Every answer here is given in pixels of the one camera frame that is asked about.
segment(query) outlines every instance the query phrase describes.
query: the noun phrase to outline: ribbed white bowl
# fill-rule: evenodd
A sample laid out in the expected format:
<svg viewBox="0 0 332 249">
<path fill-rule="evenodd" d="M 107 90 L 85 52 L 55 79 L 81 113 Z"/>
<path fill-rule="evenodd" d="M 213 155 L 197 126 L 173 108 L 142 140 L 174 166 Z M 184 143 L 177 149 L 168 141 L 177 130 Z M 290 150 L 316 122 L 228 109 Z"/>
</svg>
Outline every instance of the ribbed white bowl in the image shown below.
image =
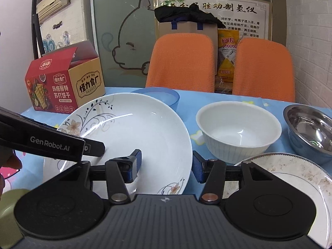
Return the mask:
<svg viewBox="0 0 332 249">
<path fill-rule="evenodd" d="M 196 122 L 209 151 L 232 164 L 265 152 L 282 131 L 278 119 L 270 112 L 237 101 L 204 106 L 197 112 Z"/>
</svg>

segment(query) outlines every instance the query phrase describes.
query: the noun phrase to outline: white wall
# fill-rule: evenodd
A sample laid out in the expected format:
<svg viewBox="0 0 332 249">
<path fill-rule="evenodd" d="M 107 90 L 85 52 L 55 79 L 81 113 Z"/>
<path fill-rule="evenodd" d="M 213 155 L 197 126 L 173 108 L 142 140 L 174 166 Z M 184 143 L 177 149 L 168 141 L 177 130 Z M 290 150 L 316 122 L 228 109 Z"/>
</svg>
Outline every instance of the white wall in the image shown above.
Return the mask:
<svg viewBox="0 0 332 249">
<path fill-rule="evenodd" d="M 332 0 L 286 0 L 296 102 L 332 107 Z"/>
<path fill-rule="evenodd" d="M 55 46 L 57 46 L 59 42 L 64 44 L 63 34 L 67 31 L 70 44 L 86 40 L 82 6 L 82 0 L 71 0 L 70 5 L 48 18 L 40 27 L 42 38 L 46 40 L 46 36 L 48 34 L 51 35 Z M 53 29 L 53 25 L 58 24 L 60 21 L 62 21 L 62 26 L 58 29 Z"/>
<path fill-rule="evenodd" d="M 31 106 L 24 83 L 34 59 L 32 0 L 0 0 L 0 106 L 23 112 Z"/>
</svg>

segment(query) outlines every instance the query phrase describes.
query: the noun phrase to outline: green bowl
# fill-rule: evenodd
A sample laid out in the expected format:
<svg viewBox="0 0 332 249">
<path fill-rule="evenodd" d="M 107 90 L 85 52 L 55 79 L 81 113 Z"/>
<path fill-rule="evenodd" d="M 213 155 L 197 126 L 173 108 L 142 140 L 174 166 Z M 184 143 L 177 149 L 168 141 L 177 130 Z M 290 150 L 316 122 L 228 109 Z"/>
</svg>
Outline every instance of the green bowl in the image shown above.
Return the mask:
<svg viewBox="0 0 332 249">
<path fill-rule="evenodd" d="M 0 247 L 9 249 L 22 239 L 22 234 L 14 218 L 16 202 L 29 190 L 14 189 L 5 192 L 0 200 Z"/>
</svg>

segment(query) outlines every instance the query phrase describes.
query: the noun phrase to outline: orange chair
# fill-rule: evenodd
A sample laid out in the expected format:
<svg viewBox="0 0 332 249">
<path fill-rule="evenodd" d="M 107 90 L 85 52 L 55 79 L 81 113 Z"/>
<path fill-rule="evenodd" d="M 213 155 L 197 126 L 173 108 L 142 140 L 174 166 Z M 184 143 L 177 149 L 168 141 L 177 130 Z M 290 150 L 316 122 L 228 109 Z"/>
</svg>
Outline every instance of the orange chair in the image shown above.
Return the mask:
<svg viewBox="0 0 332 249">
<path fill-rule="evenodd" d="M 237 46 L 233 95 L 295 102 L 292 59 L 285 46 L 245 38 Z"/>
<path fill-rule="evenodd" d="M 146 87 L 213 93 L 215 66 L 214 47 L 208 36 L 166 34 L 154 45 Z"/>
</svg>

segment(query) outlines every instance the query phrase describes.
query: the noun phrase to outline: yellow star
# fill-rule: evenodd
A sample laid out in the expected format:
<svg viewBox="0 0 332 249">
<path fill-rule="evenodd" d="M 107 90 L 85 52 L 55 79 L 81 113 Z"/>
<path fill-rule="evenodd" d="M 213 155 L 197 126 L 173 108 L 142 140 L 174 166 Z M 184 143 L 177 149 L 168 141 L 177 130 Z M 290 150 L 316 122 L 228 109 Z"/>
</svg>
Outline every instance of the yellow star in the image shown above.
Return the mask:
<svg viewBox="0 0 332 249">
<path fill-rule="evenodd" d="M 205 143 L 202 130 L 198 130 L 195 134 L 190 135 L 192 140 L 195 140 L 196 144 L 201 146 Z"/>
</svg>

